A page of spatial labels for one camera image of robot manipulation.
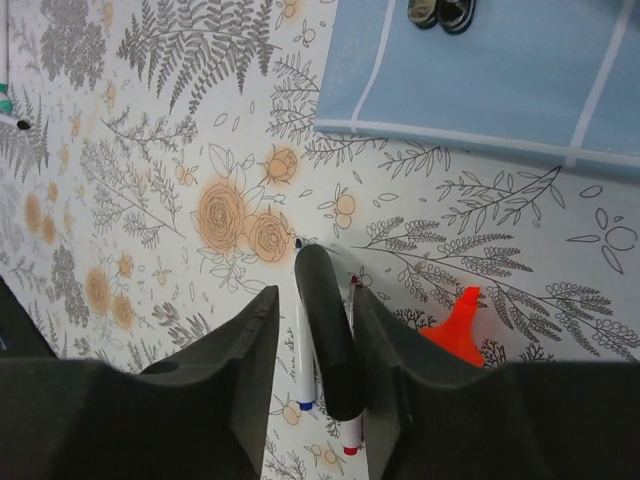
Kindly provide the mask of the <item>teal capped white pen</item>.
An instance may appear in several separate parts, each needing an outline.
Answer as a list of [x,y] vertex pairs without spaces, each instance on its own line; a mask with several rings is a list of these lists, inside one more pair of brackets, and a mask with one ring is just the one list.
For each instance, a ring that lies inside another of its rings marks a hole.
[[12,113],[12,102],[8,95],[9,90],[9,24],[8,1],[0,0],[0,84],[1,84],[1,111]]

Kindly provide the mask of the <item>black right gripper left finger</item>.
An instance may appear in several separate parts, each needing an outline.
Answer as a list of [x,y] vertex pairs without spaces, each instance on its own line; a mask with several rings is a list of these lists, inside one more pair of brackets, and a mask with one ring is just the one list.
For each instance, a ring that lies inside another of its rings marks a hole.
[[137,374],[97,360],[1,362],[5,479],[256,479],[279,331],[264,288]]

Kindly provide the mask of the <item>green capped black highlighter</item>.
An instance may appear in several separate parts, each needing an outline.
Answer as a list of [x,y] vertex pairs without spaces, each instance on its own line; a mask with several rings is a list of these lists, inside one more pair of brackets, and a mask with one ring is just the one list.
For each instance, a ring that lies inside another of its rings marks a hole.
[[363,409],[364,397],[360,362],[331,258],[322,246],[307,244],[296,254],[294,274],[308,317],[327,413],[344,422],[349,419],[347,383],[351,364],[356,367]]

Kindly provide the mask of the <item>black capped white pen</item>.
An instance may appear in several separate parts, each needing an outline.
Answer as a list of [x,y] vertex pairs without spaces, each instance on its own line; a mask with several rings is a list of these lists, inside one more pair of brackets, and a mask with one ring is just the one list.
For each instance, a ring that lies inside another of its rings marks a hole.
[[0,122],[10,127],[15,127],[20,131],[26,131],[31,128],[31,124],[23,119],[7,114],[5,112],[0,113]]

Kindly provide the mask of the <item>blue capped white pen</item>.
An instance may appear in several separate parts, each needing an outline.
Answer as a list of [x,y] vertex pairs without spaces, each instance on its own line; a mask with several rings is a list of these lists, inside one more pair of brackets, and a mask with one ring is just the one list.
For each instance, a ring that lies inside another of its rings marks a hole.
[[296,289],[296,401],[302,411],[311,411],[316,401],[314,346],[308,317],[299,289]]

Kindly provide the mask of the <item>orange capped black highlighter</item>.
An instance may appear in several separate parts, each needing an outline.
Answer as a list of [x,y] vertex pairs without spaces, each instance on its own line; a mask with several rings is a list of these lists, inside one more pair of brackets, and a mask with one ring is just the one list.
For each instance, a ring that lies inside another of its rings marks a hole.
[[441,324],[421,328],[420,334],[457,358],[483,368],[484,358],[473,339],[480,292],[479,287],[466,288],[455,301],[449,317]]

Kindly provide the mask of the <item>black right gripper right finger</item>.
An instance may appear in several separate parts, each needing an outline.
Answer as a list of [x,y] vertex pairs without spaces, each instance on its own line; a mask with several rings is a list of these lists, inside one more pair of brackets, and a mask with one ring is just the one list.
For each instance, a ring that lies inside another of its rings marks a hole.
[[639,367],[474,367],[354,296],[363,432],[373,479],[635,479]]

